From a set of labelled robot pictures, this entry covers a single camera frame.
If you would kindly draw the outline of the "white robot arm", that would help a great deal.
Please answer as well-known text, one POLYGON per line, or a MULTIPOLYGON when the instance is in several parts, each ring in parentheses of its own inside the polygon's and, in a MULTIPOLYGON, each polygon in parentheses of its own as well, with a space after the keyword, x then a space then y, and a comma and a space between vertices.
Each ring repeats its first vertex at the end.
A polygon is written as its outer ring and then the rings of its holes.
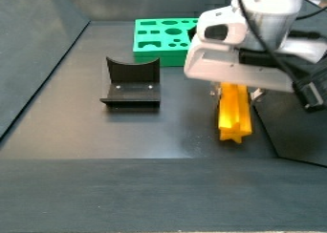
POLYGON ((185 59, 190 78, 289 92, 327 106, 327 40, 296 32, 303 0, 232 0, 205 11, 185 59))

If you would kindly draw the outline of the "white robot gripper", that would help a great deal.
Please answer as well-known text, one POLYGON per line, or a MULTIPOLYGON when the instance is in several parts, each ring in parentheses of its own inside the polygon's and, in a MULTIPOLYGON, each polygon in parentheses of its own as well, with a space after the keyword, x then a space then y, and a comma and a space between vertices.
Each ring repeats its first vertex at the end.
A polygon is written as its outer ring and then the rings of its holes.
POLYGON ((327 42, 319 35, 288 35, 295 17, 295 13, 241 11, 236 6, 204 12, 186 54, 185 75, 212 81, 212 96, 221 94, 216 82, 255 87, 253 101, 261 101, 264 89, 291 92, 291 77, 273 60, 312 66, 327 53, 327 42))

